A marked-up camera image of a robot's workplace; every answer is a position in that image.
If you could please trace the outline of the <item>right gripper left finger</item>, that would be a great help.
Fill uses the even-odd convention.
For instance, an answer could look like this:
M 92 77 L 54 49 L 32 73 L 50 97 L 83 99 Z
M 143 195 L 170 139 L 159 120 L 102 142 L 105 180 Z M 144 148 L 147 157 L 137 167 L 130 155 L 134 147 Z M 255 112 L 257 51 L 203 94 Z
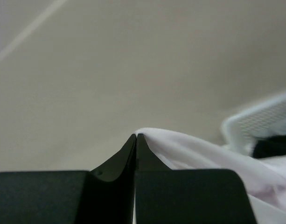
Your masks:
M 136 137 L 93 169 L 0 172 L 0 224 L 130 224 Z

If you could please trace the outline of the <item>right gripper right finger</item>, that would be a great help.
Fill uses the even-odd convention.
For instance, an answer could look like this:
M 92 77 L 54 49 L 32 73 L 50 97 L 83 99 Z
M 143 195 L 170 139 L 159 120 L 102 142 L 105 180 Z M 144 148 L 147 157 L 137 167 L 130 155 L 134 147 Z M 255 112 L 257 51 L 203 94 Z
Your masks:
M 139 134 L 135 207 L 139 224 L 255 224 L 243 181 L 229 169 L 172 170 Z

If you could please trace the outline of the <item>white tank top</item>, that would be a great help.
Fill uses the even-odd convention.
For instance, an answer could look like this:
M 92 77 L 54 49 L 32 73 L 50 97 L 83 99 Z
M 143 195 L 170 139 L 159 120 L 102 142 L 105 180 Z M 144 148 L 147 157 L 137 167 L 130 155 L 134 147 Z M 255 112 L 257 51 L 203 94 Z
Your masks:
M 286 224 L 286 155 L 254 159 L 200 138 L 159 128 L 141 128 L 153 153 L 171 169 L 226 168 L 244 182 L 260 224 Z

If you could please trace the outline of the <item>black tank top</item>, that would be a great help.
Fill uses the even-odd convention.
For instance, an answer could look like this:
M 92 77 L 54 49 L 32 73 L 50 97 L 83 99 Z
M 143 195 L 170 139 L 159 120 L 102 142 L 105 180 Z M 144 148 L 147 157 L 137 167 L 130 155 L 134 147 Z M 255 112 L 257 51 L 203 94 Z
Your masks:
M 286 155 L 286 135 L 275 135 L 259 139 L 252 151 L 252 158 L 263 159 Z

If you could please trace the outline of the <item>white plastic laundry basket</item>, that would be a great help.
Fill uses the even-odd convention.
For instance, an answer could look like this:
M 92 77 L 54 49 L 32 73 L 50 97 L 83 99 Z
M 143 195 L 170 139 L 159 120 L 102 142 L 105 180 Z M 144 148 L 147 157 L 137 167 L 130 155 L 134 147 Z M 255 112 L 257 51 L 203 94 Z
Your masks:
M 286 92 L 257 103 L 228 117 L 221 124 L 221 132 L 230 149 L 248 154 L 258 138 L 286 134 Z

